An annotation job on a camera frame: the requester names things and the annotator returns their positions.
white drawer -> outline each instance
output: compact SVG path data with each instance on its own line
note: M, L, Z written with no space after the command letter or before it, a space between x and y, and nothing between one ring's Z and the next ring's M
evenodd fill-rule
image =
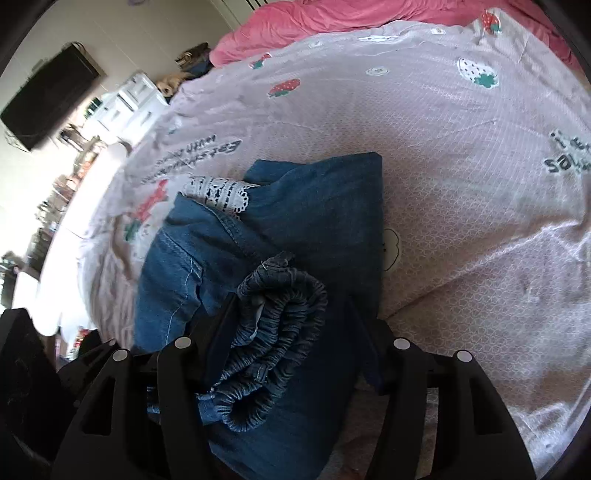
M134 111L117 95L97 112L96 120L109 132L119 132L133 117Z
M143 73L133 75L120 88L119 94L133 109L139 108L156 90L156 86Z
M120 138L129 142L132 146L136 145L167 108L168 104L164 97L159 92L153 94L136 111L125 130L121 133Z

wall-mounted tv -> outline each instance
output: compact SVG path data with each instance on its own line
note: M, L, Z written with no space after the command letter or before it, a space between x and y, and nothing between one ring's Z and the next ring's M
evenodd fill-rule
M78 45L41 66L0 115L27 150L50 135L100 77Z

blue denim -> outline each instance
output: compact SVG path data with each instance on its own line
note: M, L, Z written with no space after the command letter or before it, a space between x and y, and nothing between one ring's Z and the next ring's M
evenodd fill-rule
M289 267L292 257L282 252L265 260L238 286L241 319L213 399L233 432L267 419L324 326L326 289Z
M244 180L260 186L248 189L240 220L176 198L139 281L135 346L163 348L185 333L198 310L215 314L262 262L292 252L290 266L326 285L320 339L262 425L243 433L219 422L208 429L214 453L247 480L313 479L339 434L358 367L343 299L352 298L364 317L378 311L381 157L349 155L307 165L258 160Z

pink blanket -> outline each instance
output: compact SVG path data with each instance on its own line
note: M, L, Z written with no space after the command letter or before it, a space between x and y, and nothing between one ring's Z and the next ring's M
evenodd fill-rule
M579 62L540 7L531 0L295 0L264 5L213 49L211 62L220 67L283 48L326 32L380 27L393 20L466 26L493 7L502 8L530 30L567 65Z

white lace trim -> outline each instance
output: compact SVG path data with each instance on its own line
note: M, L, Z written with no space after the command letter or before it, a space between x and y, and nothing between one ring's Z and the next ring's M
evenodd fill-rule
M247 189L258 187L252 183L213 177L191 177L183 193L193 200L238 218L248 207Z

